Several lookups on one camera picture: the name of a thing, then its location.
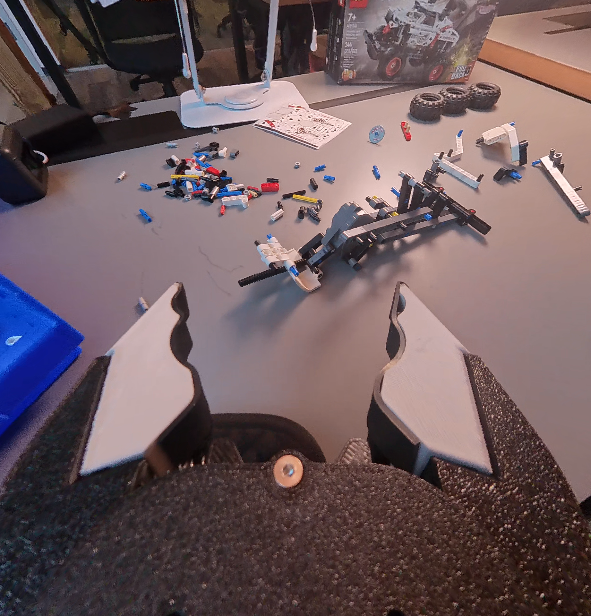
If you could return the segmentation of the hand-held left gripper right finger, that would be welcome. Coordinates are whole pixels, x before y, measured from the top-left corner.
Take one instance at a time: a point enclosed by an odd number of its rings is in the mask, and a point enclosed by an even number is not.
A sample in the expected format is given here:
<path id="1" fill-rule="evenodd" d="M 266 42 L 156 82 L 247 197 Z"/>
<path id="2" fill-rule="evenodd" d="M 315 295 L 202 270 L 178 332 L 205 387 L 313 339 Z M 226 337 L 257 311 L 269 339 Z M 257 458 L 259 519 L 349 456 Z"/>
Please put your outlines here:
<path id="1" fill-rule="evenodd" d="M 468 351 L 404 282 L 390 309 L 386 351 L 368 411 L 373 460 L 423 475 L 438 458 L 493 473 Z"/>

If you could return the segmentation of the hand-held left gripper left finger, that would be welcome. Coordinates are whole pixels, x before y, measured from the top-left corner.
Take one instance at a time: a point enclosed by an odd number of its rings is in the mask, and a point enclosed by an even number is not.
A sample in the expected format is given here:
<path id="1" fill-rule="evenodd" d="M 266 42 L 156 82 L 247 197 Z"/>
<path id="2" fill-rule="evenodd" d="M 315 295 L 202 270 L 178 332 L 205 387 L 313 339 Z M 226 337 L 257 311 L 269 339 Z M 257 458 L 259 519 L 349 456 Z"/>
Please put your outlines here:
<path id="1" fill-rule="evenodd" d="M 174 283 L 106 355 L 84 436 L 81 475 L 145 458 L 155 475 L 200 461 L 212 418 L 198 372 L 182 283 Z"/>

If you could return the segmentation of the black toy truck chassis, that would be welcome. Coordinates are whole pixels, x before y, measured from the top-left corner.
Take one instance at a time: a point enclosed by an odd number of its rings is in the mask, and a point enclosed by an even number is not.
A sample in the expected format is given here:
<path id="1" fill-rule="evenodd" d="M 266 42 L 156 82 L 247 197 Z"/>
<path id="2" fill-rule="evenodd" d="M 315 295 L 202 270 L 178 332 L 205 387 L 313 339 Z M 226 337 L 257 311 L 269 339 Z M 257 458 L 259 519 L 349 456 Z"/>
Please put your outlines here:
<path id="1" fill-rule="evenodd" d="M 273 236 L 268 235 L 265 243 L 256 242 L 256 248 L 267 268 L 260 272 L 242 278 L 238 281 L 240 287 L 246 287 L 275 275 L 287 273 L 295 284 L 307 293 L 318 289 L 321 285 L 321 264 L 337 255 L 354 270 L 360 270 L 360 260 L 366 252 L 377 244 L 384 244 L 407 236 L 422 233 L 429 228 L 441 227 L 446 224 L 470 226 L 482 235 L 486 235 L 491 227 L 476 215 L 475 210 L 469 210 L 449 196 L 444 188 L 434 186 L 432 170 L 427 170 L 422 181 L 407 173 L 400 172 L 402 178 L 398 203 L 391 206 L 385 200 L 367 197 L 367 206 L 360 206 L 355 202 L 345 203 L 332 218 L 330 227 L 323 233 L 315 235 L 300 249 L 287 250 Z M 431 214 L 439 216 L 449 211 L 457 215 L 455 222 L 447 222 L 436 226 L 426 226 L 414 234 L 394 236 L 386 241 L 383 236 L 373 233 L 358 236 L 349 242 L 340 240 L 340 234 L 359 225 L 367 225 L 388 217 L 397 217 L 402 214 Z"/>

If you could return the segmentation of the grey desk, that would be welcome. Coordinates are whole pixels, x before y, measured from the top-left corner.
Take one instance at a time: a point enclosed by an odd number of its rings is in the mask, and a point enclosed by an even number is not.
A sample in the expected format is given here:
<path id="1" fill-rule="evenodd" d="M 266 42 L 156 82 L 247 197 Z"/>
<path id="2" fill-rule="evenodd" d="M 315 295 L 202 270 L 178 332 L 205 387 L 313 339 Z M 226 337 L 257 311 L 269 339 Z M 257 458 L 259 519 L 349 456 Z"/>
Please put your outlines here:
<path id="1" fill-rule="evenodd" d="M 29 440 L 85 372 L 138 319 L 139 297 L 154 303 L 181 281 L 190 306 L 190 362 L 213 413 L 276 413 L 306 427 L 334 458 L 350 437 L 366 435 L 374 379 L 385 365 L 389 309 L 397 281 L 410 289 L 473 353 L 480 355 L 529 419 L 566 474 L 578 500 L 591 495 L 591 214 L 579 219 L 540 166 L 563 154 L 564 176 L 591 211 L 591 104 L 493 66 L 477 63 L 473 81 L 502 96 L 489 113 L 469 110 L 436 124 L 399 129 L 413 92 L 359 100 L 327 112 L 352 123 L 310 150 L 253 126 L 222 130 L 239 150 L 224 168 L 240 182 L 277 177 L 281 193 L 320 182 L 321 224 L 298 220 L 279 196 L 246 210 L 184 203 L 141 182 L 165 179 L 161 143 L 53 166 L 48 194 L 10 208 L 0 202 L 0 272 L 84 336 L 80 358 L 0 441 L 0 486 Z M 507 139 L 478 145 L 482 133 L 515 122 L 529 142 L 528 162 L 512 164 Z M 370 143 L 373 126 L 385 129 Z M 463 166 L 484 173 L 478 190 L 444 177 L 446 191 L 491 225 L 486 236 L 448 226 L 370 250 L 353 271 L 333 256 L 322 288 L 301 292 L 287 275 L 247 288 L 239 278 L 263 266 L 253 242 L 275 234 L 298 248 L 329 224 L 346 201 L 368 195 L 394 203 L 398 172 L 417 178 L 435 151 L 464 130 Z M 301 162 L 294 169 L 296 161 Z M 372 166 L 379 169 L 376 180 Z M 500 167 L 521 181 L 493 181 Z M 120 183 L 116 177 L 126 171 Z M 144 224 L 144 209 L 153 222 Z"/>

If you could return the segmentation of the blue plastic bin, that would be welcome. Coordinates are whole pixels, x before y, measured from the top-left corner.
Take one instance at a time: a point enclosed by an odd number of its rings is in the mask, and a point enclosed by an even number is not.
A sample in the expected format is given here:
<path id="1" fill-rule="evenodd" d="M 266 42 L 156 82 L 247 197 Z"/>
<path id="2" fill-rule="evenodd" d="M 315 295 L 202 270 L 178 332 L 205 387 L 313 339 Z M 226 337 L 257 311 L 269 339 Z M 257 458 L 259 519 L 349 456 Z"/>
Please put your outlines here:
<path id="1" fill-rule="evenodd" d="M 79 357 L 83 341 L 0 273 L 0 436 Z"/>

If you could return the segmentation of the pile of assorted small bricks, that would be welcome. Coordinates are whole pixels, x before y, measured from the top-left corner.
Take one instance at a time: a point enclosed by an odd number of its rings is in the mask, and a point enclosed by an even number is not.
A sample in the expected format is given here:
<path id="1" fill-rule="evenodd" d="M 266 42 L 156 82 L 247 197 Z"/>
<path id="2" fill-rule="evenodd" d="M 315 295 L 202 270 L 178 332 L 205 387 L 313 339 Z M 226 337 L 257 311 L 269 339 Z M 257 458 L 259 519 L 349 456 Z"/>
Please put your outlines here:
<path id="1" fill-rule="evenodd" d="M 212 141 L 207 145 L 196 143 L 192 153 L 171 155 L 165 160 L 168 179 L 150 184 L 153 190 L 162 190 L 164 195 L 184 202 L 199 201 L 205 205 L 216 204 L 219 216 L 228 209 L 246 210 L 241 206 L 225 207 L 222 197 L 247 195 L 250 203 L 261 196 L 261 188 L 235 181 L 226 169 L 221 168 L 228 158 L 235 159 L 238 150 L 228 150 Z"/>

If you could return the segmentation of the white angled beam assembly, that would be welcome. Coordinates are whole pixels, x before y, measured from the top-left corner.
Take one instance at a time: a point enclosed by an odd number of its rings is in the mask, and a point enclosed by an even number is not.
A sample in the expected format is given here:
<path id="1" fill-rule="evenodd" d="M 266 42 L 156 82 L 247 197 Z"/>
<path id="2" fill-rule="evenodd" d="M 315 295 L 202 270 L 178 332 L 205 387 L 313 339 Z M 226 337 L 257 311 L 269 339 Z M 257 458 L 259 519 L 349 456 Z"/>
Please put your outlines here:
<path id="1" fill-rule="evenodd" d="M 465 169 L 457 166 L 455 162 L 461 158 L 463 154 L 463 143 L 462 143 L 462 133 L 461 129 L 456 135 L 456 143 L 455 147 L 451 150 L 448 150 L 447 153 L 444 152 L 435 152 L 433 154 L 432 163 L 433 163 L 433 172 L 434 173 L 447 173 L 457 180 L 465 183 L 471 188 L 478 189 L 479 185 L 484 177 L 483 174 L 480 174 L 478 177 L 473 174 L 467 172 Z"/>

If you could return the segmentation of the grey and white beam assembly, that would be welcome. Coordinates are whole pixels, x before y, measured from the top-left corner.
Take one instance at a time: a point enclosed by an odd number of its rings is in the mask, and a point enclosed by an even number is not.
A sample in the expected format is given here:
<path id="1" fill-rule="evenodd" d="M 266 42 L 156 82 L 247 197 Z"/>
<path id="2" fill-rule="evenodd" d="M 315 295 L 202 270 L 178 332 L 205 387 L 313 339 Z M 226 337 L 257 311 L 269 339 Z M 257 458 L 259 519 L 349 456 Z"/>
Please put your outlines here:
<path id="1" fill-rule="evenodd" d="M 576 188 L 565 178 L 563 172 L 565 164 L 563 154 L 555 148 L 551 148 L 549 154 L 531 163 L 532 166 L 540 166 L 546 172 L 548 178 L 559 189 L 566 202 L 579 219 L 590 216 L 591 211 L 578 195 Z"/>

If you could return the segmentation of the black adapter box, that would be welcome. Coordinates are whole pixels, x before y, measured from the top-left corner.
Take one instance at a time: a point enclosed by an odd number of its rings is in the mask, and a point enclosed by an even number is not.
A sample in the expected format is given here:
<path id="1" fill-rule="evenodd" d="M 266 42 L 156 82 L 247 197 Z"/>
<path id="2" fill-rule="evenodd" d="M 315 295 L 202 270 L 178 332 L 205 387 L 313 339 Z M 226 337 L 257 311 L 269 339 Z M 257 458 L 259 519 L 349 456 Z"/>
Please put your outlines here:
<path id="1" fill-rule="evenodd" d="M 12 126 L 0 124 L 0 198 L 22 205 L 45 197 L 48 157 Z"/>

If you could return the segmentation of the white panel assembly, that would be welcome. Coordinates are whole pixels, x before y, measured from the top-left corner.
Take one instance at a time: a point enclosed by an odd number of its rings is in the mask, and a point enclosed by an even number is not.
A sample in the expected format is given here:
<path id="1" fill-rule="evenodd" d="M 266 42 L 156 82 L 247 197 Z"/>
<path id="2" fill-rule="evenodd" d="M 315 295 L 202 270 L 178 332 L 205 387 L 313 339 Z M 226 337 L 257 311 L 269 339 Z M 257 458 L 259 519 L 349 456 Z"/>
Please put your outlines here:
<path id="1" fill-rule="evenodd" d="M 529 142 L 527 140 L 519 140 L 515 122 L 502 124 L 501 126 L 485 131 L 477 138 L 476 144 L 492 145 L 504 139 L 507 139 L 510 145 L 512 164 L 516 166 L 526 165 L 528 162 L 527 150 Z"/>

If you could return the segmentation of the black rubber tyre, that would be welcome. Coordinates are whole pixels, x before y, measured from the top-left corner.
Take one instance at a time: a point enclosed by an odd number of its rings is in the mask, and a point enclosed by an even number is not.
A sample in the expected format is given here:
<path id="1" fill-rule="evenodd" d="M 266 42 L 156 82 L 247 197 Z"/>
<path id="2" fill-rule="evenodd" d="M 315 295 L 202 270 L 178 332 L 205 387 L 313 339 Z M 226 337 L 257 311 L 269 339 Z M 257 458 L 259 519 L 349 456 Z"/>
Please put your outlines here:
<path id="1" fill-rule="evenodd" d="M 420 121 L 436 121 L 443 114 L 444 108 L 444 96 L 434 92 L 423 92 L 411 100 L 409 114 Z"/>
<path id="2" fill-rule="evenodd" d="M 468 108 L 472 110 L 489 110 L 499 100 L 501 88 L 492 82 L 476 82 L 469 86 Z"/>
<path id="3" fill-rule="evenodd" d="M 471 101 L 471 93 L 468 88 L 462 86 L 449 86 L 442 89 L 439 95 L 443 99 L 443 115 L 456 116 L 463 114 Z"/>

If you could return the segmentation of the sticker sheet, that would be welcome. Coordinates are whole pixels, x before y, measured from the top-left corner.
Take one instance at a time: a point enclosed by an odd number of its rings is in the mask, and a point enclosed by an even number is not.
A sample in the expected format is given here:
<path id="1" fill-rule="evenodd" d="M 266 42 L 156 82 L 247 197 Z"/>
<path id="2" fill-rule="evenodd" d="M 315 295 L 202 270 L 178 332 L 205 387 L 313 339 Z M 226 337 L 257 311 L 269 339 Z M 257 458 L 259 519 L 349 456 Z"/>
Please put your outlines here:
<path id="1" fill-rule="evenodd" d="M 318 150 L 341 134 L 351 122 L 319 110 L 288 104 L 254 123 L 254 127 Z"/>

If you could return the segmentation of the white book stand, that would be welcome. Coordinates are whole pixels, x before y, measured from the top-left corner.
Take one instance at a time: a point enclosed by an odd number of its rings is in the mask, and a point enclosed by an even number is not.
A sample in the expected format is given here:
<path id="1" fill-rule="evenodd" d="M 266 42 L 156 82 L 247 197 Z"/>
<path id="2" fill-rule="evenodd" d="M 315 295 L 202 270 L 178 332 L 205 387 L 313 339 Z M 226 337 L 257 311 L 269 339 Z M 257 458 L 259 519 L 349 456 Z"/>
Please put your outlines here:
<path id="1" fill-rule="evenodd" d="M 270 2 L 267 57 L 261 81 L 218 88 L 200 85 L 186 1 L 175 1 L 174 4 L 183 44 L 182 73 L 193 82 L 193 90 L 180 96 L 180 118 L 184 127 L 203 128 L 256 121 L 289 104 L 308 108 L 291 81 L 278 80 L 276 85 L 271 85 L 279 1 Z"/>

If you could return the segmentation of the black office chair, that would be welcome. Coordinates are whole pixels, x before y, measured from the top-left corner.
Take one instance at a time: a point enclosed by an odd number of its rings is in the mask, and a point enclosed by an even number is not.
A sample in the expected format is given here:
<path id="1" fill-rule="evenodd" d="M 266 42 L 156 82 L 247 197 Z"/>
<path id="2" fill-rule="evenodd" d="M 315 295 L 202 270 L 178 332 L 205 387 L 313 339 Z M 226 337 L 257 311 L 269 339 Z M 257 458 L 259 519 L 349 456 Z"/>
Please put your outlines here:
<path id="1" fill-rule="evenodd" d="M 132 90 L 147 82 L 176 96 L 174 80 L 182 75 L 182 40 L 173 1 L 79 1 L 79 10 L 105 63 L 135 74 Z"/>

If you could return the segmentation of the toy truck set box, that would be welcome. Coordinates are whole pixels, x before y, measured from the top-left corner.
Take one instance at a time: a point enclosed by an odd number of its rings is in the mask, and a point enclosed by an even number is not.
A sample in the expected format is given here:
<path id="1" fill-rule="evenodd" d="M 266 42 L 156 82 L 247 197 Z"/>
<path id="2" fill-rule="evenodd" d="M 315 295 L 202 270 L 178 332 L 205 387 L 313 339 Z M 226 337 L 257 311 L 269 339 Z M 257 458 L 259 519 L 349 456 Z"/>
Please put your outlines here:
<path id="1" fill-rule="evenodd" d="M 469 80 L 497 1 L 333 1 L 325 72 L 338 84 Z"/>

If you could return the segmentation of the grey table with wooden edge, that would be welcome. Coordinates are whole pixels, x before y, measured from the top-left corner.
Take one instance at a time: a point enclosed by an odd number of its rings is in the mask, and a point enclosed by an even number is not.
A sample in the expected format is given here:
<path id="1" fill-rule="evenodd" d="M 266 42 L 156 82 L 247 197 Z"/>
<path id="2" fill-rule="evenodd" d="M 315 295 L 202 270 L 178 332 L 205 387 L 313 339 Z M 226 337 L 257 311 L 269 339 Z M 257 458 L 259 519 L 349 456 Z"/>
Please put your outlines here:
<path id="1" fill-rule="evenodd" d="M 496 17 L 479 59 L 591 103 L 591 1 Z"/>

